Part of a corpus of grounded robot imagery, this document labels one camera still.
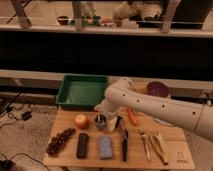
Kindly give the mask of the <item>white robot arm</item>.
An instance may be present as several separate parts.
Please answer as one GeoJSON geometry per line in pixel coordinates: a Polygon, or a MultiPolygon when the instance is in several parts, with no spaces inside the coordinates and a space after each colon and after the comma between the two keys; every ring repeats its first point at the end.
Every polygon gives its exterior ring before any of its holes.
{"type": "Polygon", "coordinates": [[[170,123],[213,142],[213,107],[197,103],[140,94],[133,82],[121,77],[109,85],[95,109],[113,119],[121,107],[128,107],[170,123]]]}

